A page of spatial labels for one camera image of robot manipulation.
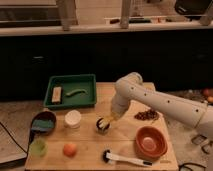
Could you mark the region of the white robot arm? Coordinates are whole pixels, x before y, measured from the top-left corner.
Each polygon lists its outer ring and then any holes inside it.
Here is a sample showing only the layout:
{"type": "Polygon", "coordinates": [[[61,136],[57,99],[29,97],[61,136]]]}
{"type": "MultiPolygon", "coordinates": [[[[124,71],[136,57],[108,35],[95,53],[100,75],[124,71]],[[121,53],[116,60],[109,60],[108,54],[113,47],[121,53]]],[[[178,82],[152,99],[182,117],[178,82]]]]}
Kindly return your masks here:
{"type": "Polygon", "coordinates": [[[116,81],[111,112],[117,118],[122,117],[129,109],[130,102],[135,100],[195,128],[198,133],[213,141],[213,106],[147,89],[142,82],[137,72],[116,81]]]}

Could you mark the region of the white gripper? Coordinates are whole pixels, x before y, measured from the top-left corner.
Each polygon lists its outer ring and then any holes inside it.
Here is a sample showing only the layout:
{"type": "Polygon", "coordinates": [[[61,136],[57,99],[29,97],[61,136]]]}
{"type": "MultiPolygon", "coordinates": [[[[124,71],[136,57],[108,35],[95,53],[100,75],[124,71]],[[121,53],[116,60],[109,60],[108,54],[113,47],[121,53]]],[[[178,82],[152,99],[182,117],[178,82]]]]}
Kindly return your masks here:
{"type": "Polygon", "coordinates": [[[129,109],[131,101],[119,94],[115,94],[111,101],[111,116],[120,119],[129,109]]]}

